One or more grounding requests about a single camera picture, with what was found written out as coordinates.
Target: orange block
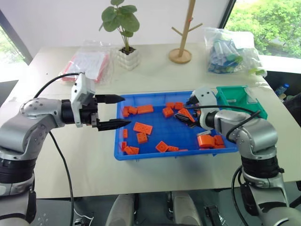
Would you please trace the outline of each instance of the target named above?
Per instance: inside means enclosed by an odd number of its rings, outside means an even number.
[[[174,109],[174,102],[167,102],[166,107],[170,107],[171,109]]]
[[[123,115],[123,117],[128,117],[130,114],[129,114],[129,112],[128,112],[128,108],[126,108],[126,107],[124,107],[123,108],[123,110],[122,110],[122,115]]]
[[[127,129],[123,129],[123,138],[127,138]]]
[[[131,146],[130,146],[130,148],[132,149],[132,152],[133,152],[134,154],[138,154],[138,153],[139,153],[139,147],[131,147]]]
[[[124,151],[127,153],[127,154],[138,154],[137,151],[133,150],[132,148],[130,148],[129,146],[127,146]]]
[[[198,146],[200,148],[214,147],[214,138],[210,135],[199,135],[198,136]]]
[[[163,108],[162,112],[163,112],[165,118],[168,118],[168,117],[174,115],[174,111],[170,107]]]
[[[192,122],[195,122],[194,118],[191,116],[187,109],[182,108],[181,110],[179,110],[179,113],[187,116]]]
[[[184,104],[182,102],[176,102],[174,105],[175,110],[181,110],[184,108]]]
[[[127,147],[127,142],[126,141],[123,141],[121,143],[121,150],[124,152],[124,149]]]
[[[154,108],[152,107],[152,105],[138,106],[137,112],[138,114],[151,113],[154,112]]]
[[[152,126],[146,125],[140,122],[136,122],[133,128],[133,131],[140,132],[140,133],[146,133],[147,135],[151,134]]]
[[[178,150],[179,150],[178,147],[175,147],[175,146],[168,146],[168,151],[170,151],[170,152],[176,152],[176,151],[178,151]]]
[[[215,145],[214,148],[226,148],[225,145]]]
[[[165,144],[163,141],[160,141],[160,143],[157,144],[156,149],[159,152],[166,152],[168,150],[168,145]]]
[[[221,135],[215,135],[214,140],[216,145],[224,145],[224,141],[222,140]]]
[[[147,136],[145,133],[137,133],[136,136],[139,144],[147,142]]]
[[[131,114],[137,114],[137,108],[129,106],[128,107],[128,112]]]

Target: clear plastic bag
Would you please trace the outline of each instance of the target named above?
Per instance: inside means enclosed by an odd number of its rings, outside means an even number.
[[[95,83],[108,84],[114,73],[113,54],[111,44],[85,41],[60,72],[60,75],[85,72],[86,76],[93,79]],[[62,80],[75,81],[76,76],[63,77]]]
[[[267,76],[251,32],[232,32],[207,27],[204,29],[208,71],[223,74],[245,71]]]

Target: green trees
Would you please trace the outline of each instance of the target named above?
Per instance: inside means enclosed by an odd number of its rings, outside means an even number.
[[[301,0],[238,1],[225,28],[252,32],[261,54],[301,58]]]

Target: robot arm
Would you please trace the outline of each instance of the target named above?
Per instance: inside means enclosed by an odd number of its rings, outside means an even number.
[[[28,225],[36,212],[33,169],[46,135],[65,124],[92,125],[98,131],[130,123],[100,122],[98,103],[117,103],[117,95],[95,95],[94,82],[80,74],[70,100],[34,98],[0,128],[0,226]]]
[[[216,99],[208,88],[195,90],[187,104],[216,105]],[[202,109],[199,124],[215,129],[226,136],[233,127],[250,118],[243,112]],[[276,157],[277,132],[261,118],[251,119],[229,135],[241,155],[242,174],[245,183],[241,193],[246,211],[258,216],[264,226],[301,225],[301,213],[289,208],[282,173]]]

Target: green container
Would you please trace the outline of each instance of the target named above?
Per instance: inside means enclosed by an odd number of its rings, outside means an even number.
[[[251,111],[260,110],[260,116],[267,119],[268,114],[263,109],[257,98],[254,98],[248,86],[219,86],[216,87],[218,93],[216,99],[220,105],[244,107]]]

